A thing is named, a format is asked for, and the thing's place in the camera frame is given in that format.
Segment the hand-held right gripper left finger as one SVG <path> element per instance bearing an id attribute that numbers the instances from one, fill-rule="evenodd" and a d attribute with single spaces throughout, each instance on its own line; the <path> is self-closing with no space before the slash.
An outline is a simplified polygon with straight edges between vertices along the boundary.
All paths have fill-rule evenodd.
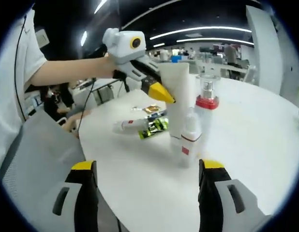
<path id="1" fill-rule="evenodd" d="M 41 232 L 97 232 L 96 162 L 75 164 L 40 201 Z"/>

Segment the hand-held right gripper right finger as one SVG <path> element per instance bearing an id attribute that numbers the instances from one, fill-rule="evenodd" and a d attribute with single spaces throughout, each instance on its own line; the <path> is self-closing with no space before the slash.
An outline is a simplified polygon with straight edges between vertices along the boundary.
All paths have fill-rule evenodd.
<path id="1" fill-rule="evenodd" d="M 217 161 L 199 161 L 198 202 L 201 232 L 259 232 L 269 221 L 257 197 Z"/>

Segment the person's left hand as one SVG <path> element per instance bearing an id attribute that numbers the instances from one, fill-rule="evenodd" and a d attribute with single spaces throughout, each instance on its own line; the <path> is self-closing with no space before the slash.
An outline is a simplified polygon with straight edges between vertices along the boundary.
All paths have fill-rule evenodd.
<path id="1" fill-rule="evenodd" d="M 103 57 L 102 58 L 102 78 L 113 78 L 114 73 L 119 71 L 119 68 L 115 64 L 113 58 L 111 57 Z"/>

